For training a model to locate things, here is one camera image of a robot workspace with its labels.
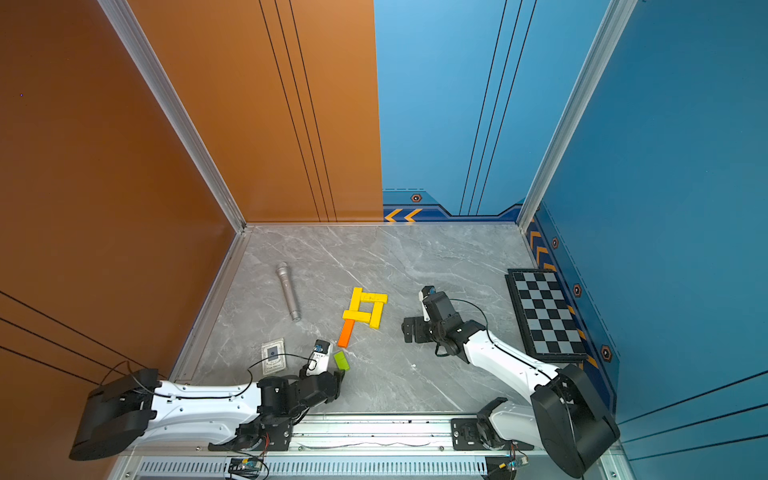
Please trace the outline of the green block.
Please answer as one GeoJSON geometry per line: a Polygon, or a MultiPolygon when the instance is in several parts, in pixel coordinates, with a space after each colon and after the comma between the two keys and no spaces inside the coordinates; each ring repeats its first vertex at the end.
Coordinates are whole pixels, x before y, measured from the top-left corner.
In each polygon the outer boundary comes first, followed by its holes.
{"type": "Polygon", "coordinates": [[[333,359],[338,370],[348,371],[350,369],[349,362],[343,351],[338,351],[333,355],[333,359]]]}

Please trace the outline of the orange block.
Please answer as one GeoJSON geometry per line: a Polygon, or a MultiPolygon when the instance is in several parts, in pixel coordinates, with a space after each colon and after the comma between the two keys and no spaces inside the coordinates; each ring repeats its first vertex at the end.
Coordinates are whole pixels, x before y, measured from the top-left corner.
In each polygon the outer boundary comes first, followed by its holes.
{"type": "Polygon", "coordinates": [[[340,348],[347,348],[349,346],[355,324],[356,324],[355,320],[352,320],[352,319],[344,320],[343,328],[337,342],[337,345],[340,348]]]}

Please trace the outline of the yellow block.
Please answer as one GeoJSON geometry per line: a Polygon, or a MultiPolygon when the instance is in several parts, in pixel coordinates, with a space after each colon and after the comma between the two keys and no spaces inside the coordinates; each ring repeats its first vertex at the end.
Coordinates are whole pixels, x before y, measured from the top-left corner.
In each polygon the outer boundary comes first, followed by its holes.
{"type": "Polygon", "coordinates": [[[383,316],[383,309],[384,309],[384,302],[374,302],[373,303],[373,309],[371,312],[371,318],[369,322],[369,326],[372,329],[378,330],[380,328],[382,316],[383,316]]]}
{"type": "Polygon", "coordinates": [[[388,295],[387,294],[379,294],[379,293],[362,292],[361,295],[360,295],[360,300],[362,302],[367,302],[367,303],[387,304],[388,303],[388,295]]]}
{"type": "Polygon", "coordinates": [[[345,310],[343,312],[342,318],[345,321],[362,322],[368,324],[371,321],[371,314],[369,312],[345,310]]]}
{"type": "Polygon", "coordinates": [[[349,310],[358,312],[360,309],[361,304],[361,297],[362,297],[363,289],[361,287],[355,287],[353,289],[352,298],[350,300],[349,304],[349,310]]]}

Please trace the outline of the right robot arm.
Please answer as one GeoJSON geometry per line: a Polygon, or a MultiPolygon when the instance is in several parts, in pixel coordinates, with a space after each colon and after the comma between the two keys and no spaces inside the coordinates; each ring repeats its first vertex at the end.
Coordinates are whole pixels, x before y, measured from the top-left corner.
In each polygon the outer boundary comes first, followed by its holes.
{"type": "Polygon", "coordinates": [[[437,357],[457,357],[527,399],[521,407],[499,397],[477,413],[487,447],[531,445],[579,478],[619,440],[614,415],[580,367],[557,367],[505,344],[486,325],[463,320],[446,293],[432,286],[421,289],[419,301],[422,315],[401,325],[407,343],[433,344],[437,357]]]}

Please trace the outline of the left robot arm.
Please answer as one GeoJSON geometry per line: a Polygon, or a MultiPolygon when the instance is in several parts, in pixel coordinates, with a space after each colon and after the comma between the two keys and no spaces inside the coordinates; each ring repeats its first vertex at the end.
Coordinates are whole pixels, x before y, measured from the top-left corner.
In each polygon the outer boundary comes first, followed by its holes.
{"type": "Polygon", "coordinates": [[[309,410],[336,400],[343,373],[268,376],[188,386],[141,369],[87,397],[69,457],[92,461],[150,443],[198,442],[214,452],[283,452],[309,410]]]}

